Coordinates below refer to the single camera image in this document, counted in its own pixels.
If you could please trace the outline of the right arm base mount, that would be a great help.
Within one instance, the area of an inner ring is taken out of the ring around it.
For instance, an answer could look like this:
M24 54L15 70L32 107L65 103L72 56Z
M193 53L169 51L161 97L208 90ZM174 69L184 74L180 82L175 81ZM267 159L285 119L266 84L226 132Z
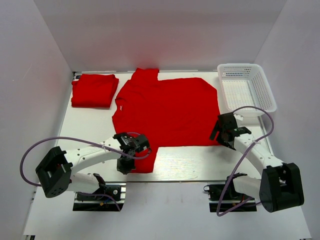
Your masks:
M216 213L218 208L218 203L220 199L220 195L224 188L224 184L207 184L203 187L203 191L208 194L208 201L209 201L209 211L211 213ZM223 196L221 206L220 206L220 213L227 211L228 209L237 206L238 204L242 203L249 197L244 194L236 194L235 196L230 196L228 192L225 193ZM232 212L256 212L257 206L255 199L252 198L244 205L232 210Z

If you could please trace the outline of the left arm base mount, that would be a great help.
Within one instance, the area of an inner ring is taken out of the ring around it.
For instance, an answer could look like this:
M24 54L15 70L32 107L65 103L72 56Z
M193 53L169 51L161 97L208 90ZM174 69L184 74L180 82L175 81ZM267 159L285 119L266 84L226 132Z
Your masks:
M106 183L103 190L94 195L76 193L74 212L120 212L126 198L126 183Z

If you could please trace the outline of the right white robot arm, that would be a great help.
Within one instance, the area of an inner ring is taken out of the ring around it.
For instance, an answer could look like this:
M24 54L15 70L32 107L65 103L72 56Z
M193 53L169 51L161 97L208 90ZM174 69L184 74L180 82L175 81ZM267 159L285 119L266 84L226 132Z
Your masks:
M225 194L236 200L242 195L257 200L269 213L304 204L301 172L295 163L285 163L275 157L247 127L239 127L232 112L220 114L210 135L219 144L240 152L240 160L226 178L219 200ZM244 159L255 167L260 178L237 171Z

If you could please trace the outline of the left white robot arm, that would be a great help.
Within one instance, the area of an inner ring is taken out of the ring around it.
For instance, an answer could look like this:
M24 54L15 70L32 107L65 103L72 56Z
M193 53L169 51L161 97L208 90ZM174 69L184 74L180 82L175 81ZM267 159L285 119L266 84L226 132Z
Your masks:
M104 179L98 173L81 171L91 166L115 160L118 172L127 175L136 168L136 162L152 153L148 138L136 132L116 133L101 143L87 142L74 150L51 148L35 169L47 198L69 191L92 196L99 200L106 194Z

